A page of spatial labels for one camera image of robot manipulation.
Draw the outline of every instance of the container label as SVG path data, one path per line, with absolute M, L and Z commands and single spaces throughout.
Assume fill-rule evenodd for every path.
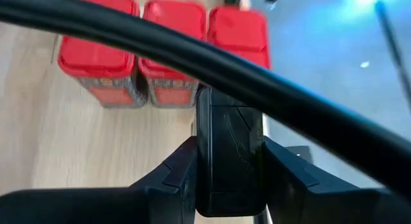
M 95 87 L 124 87 L 124 79 L 108 78 L 79 78 L 82 85 L 93 85 Z
M 152 80 L 154 87 L 190 89 L 195 82 L 188 80 Z
M 191 100 L 191 91 L 188 89 L 155 88 L 157 101 L 163 105 L 188 105 Z
M 127 89 L 89 87 L 100 102 L 108 104 L 131 105 L 133 100 Z

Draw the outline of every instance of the black plastic housing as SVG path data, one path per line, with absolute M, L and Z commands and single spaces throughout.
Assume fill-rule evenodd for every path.
M 0 196 L 0 223 L 194 224 L 196 138 L 130 187 L 36 189 Z
M 265 207 L 258 170 L 262 113 L 215 89 L 197 100 L 197 211 L 203 216 L 251 216 Z
M 362 189 L 265 137 L 263 165 L 273 223 L 411 223 L 411 207 L 388 189 Z

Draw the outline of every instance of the printed label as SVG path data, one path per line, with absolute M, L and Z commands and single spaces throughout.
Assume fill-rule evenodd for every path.
M 194 86 L 193 81 L 188 80 L 152 80 L 152 84 L 154 87 L 162 87 L 162 88 L 180 88 L 180 89 L 188 89 Z
M 130 97 L 127 89 L 89 87 L 89 90 L 102 103 L 112 103 L 112 104 L 122 104 L 122 105 L 133 104 L 133 100 Z
M 155 95 L 163 105 L 188 105 L 191 99 L 191 91 L 188 89 L 156 87 Z

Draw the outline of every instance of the red plastic container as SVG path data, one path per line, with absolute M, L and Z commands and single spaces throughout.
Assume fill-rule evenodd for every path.
M 208 41 L 221 49 L 271 69 L 267 20 L 258 12 L 232 7 L 211 10 Z
M 84 0 L 139 16 L 134 0 Z M 147 101 L 144 77 L 136 56 L 113 47 L 64 36 L 58 64 L 76 78 L 104 107 L 141 107 Z
M 151 0 L 144 6 L 144 19 L 185 33 L 199 40 L 207 37 L 206 9 L 198 3 L 178 0 Z M 198 81 L 169 67 L 139 58 L 152 102 L 162 108 L 189 108 L 195 103 Z

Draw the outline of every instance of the wooden floor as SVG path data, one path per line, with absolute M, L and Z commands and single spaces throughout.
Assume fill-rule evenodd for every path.
M 138 0 L 143 5 L 146 0 Z M 222 0 L 198 0 L 212 8 Z M 190 136 L 192 110 L 107 110 L 56 64 L 60 37 L 0 24 L 0 194 L 128 186 Z M 250 223 L 197 218 L 197 223 Z

